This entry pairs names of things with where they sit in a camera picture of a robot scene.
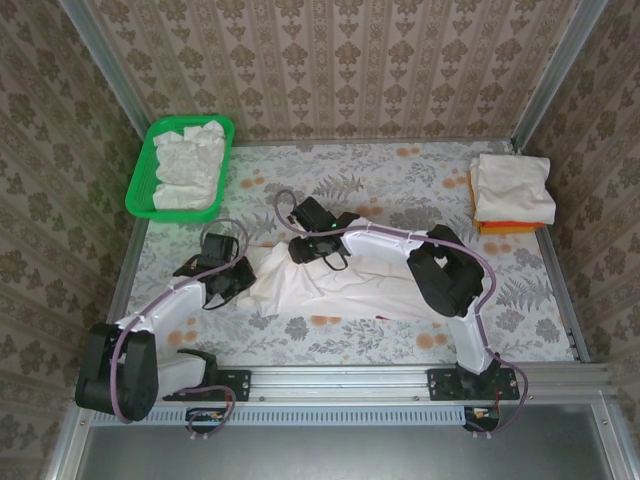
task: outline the crumpled white cloth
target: crumpled white cloth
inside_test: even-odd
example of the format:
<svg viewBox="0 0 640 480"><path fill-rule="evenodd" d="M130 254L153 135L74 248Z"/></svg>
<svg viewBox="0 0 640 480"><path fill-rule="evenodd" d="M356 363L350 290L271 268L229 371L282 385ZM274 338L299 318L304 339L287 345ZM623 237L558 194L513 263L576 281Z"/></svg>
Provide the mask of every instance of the crumpled white cloth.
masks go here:
<svg viewBox="0 0 640 480"><path fill-rule="evenodd" d="M548 158L481 154L471 161L471 187L480 222L553 224L556 204L545 188Z"/></svg>
<svg viewBox="0 0 640 480"><path fill-rule="evenodd" d="M287 313L444 320L424 301L406 264L352 256L347 257L346 270L335 272L322 260L297 265L287 248L286 243L273 248L249 248L247 258L257 280L238 296L238 307L257 309L262 316ZM342 266L337 255L328 260L337 268Z"/></svg>
<svg viewBox="0 0 640 480"><path fill-rule="evenodd" d="M153 194L157 210L202 210L218 190L225 139L222 125L185 127L184 136L166 132L153 139L160 184Z"/></svg>

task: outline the green plastic basket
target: green plastic basket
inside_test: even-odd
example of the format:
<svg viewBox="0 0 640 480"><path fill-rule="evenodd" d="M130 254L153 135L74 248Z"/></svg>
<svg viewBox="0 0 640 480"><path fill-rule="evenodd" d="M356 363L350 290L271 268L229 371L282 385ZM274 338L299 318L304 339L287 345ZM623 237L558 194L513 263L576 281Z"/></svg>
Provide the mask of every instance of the green plastic basket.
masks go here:
<svg viewBox="0 0 640 480"><path fill-rule="evenodd" d="M224 158L220 166L220 178L215 201L204 210L156 210L153 204L153 194L160 180L156 177L156 170L159 164L156 156L156 147L153 145L153 138L165 132L176 132L182 135L185 127L201 127L211 120L216 120L222 125L226 136ZM131 177L131 183L125 198L127 210L136 217L150 218L162 223L208 223L214 220L218 216L222 197L224 197L227 167L229 166L234 132L233 122L227 117L219 115L175 116L166 117L155 122L147 132L142 150L140 150L138 163L133 171L133 177Z"/></svg>

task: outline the table surface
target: table surface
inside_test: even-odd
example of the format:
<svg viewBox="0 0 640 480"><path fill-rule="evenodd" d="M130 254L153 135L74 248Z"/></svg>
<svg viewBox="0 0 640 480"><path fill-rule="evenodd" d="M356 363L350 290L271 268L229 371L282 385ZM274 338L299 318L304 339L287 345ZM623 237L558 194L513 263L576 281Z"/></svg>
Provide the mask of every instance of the table surface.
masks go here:
<svg viewBox="0 0 640 480"><path fill-rule="evenodd" d="M411 230L450 226L496 271L498 290L484 309L493 348L508 360L573 360L544 261L534 234L479 236L471 224L467 172L480 153L508 153L507 142L334 144L232 149L220 217L241 220L252 245L272 246L292 235L271 205L282 188L314 196L339 215L355 211L370 220ZM283 203L284 212L291 204ZM159 294L171 274L199 251L202 225L151 222L128 311ZM218 232L237 235L229 226ZM185 317L162 352L197 348L221 365L364 365L453 363L446 324L428 318L341 318L274 315L238 309Z"/></svg>

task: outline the purple cable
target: purple cable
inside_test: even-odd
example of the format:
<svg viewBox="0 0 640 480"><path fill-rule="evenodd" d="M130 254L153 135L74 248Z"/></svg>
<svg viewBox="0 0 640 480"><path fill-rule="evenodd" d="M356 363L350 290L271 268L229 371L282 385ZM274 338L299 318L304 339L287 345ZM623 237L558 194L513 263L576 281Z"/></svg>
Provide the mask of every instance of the purple cable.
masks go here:
<svg viewBox="0 0 640 480"><path fill-rule="evenodd" d="M381 227L381 226L378 226L378 225L370 225L370 226L358 225L358 226L353 226L353 227L346 227L346 228L340 228L340 229L336 229L336 230L330 230L330 231L327 231L327 232L305 232L304 230L299 230L299 229L295 228L294 226L292 226L289 222L287 222L287 220L282 216L282 214L280 213L280 210L278 209L278 205L280 204L280 197L282 197L282 195L285 195L285 194L290 195L291 198L293 198L293 208L296 207L297 200L296 200L296 197L293 194L293 192L291 190L280 190L278 193L276 193L276 196L273 199L273 207L275 209L275 214L276 214L276 217L278 218L278 220L280 221L280 223L282 223L285 228L291 230L292 232L297 233L298 235L302 235L302 236L306 236L306 237L327 237L327 236L330 236L330 235L342 234L342 233L347 233L347 232L359 232L359 231L367 231L368 230L368 231L373 231L373 232L384 233L384 234L387 234L387 235L393 235L394 237L398 237L398 238L407 238L406 234L400 233L400 232L398 232L396 230L393 230L393 229L390 229L390 228ZM522 411L522 408L524 407L524 403L525 403L525 401L527 399L527 394L529 392L529 379L527 378L527 375L524 373L524 371L520 367L514 365L511 362L508 362L507 360L504 360L504 359L500 358L491 349L491 347L489 347L489 340L487 339L487 333L484 330L484 325L482 323L482 316L480 315L480 310L489 301L491 296L496 291L497 284L498 284L498 279L496 278L496 274L493 271L493 268L491 267L491 265L489 265L489 263L481 255L477 254L473 250L470 250L469 248L465 247L464 245L459 245L457 243L448 242L446 240L437 240L437 239L433 239L433 238L427 237L426 235L419 235L419 234L411 234L411 239L412 240L413 239L419 240L419 241L426 242L426 243L431 243L431 244L433 244L435 246L448 247L448 248L452 248L454 250L458 250L460 252L463 252L463 253L469 255L470 257L474 258L475 260L477 260L478 263L480 263L480 265L482 265L484 267L484 269L489 274L489 277L491 278L491 286L489 287L489 291L480 300L478 300L478 303L476 304L475 309L474 309L476 323L478 324L478 331L480 333L480 338L482 339L482 345L484 346L485 351L494 360L498 361L499 363L501 363L505 367L512 368L513 370L515 370L516 372L518 372L520 374L520 376L522 377L522 381L523 381L522 395L520 396L520 401L518 402L518 407L516 408L516 411L511 416L511 418L509 418L509 420L507 420L507 422L504 425L502 425L499 428L496 428L492 432L486 432L486 431L484 431L482 429L482 427L480 427L480 426L478 426L476 424L473 424L471 422L468 422L468 423L470 425L472 425L473 427L479 429L482 433L485 433L487 436L489 436L490 434L500 433L505 428L507 428L509 425L511 425L516 420L516 418L518 418L518 416L520 415L520 412Z"/></svg>
<svg viewBox="0 0 640 480"><path fill-rule="evenodd" d="M118 359L120 358L120 352L122 351L122 346L124 345L124 341L127 338L127 335L129 334L129 332L131 332L133 327L137 325L137 323L142 319L142 317L147 315L150 311L152 311L155 307L157 307L160 303L162 303L162 301L164 301L167 297L171 296L181 288L191 283L197 282L199 279L203 277L207 277L209 275L213 275L214 273L218 273L223 270L226 270L227 268L233 267L247 253L247 250L249 249L249 232L247 232L247 229L242 223L232 218L219 218L211 222L209 225L207 225L203 229L200 237L201 244L202 244L202 239L204 238L204 235L213 225L218 223L224 223L224 222L230 222L240 227L240 230L242 231L245 237L245 244L242 247L242 250L238 252L236 257L230 262L225 263L220 267L212 268L211 270L207 270L206 272L199 273L198 275L182 280L176 283L175 285L171 286L170 288L167 288L164 292L158 295L158 297L152 300L145 308L143 308L142 311L138 315L136 315L136 317L131 322L129 322L129 324L120 333L120 336L118 337L118 340L116 341L116 345L113 349L113 355L111 357L111 366L109 369L109 392L111 396L111 408L113 409L114 415L120 422L131 423L131 420L126 418L122 414L122 410L120 410L120 405L118 404L118 389L116 385L116 382L118 380Z"/></svg>
<svg viewBox="0 0 640 480"><path fill-rule="evenodd" d="M211 385L208 387L183 388L182 390L178 390L176 392L176 393L202 393L202 392L211 392L215 390L222 390L223 392L228 393L229 396L231 397L231 406L229 407L229 410L227 410L226 415L222 418L222 420L220 420L220 423L218 423L218 425L216 425L213 430L211 430L210 432L207 432L206 435L214 435L218 433L218 431L220 431L220 429L222 429L222 427L224 427L224 425L231 419L231 415L233 414L233 411L236 408L236 392L234 392L232 389L230 389L226 385ZM189 417L189 424L187 425L187 430L189 430L189 433L192 435L192 438L194 438L195 435L202 435L202 436L205 435L205 434L198 434L196 431L193 430L193 421L196 419L196 417L209 412L211 412L211 409L202 409L202 410L196 410L195 412L191 412L191 417Z"/></svg>

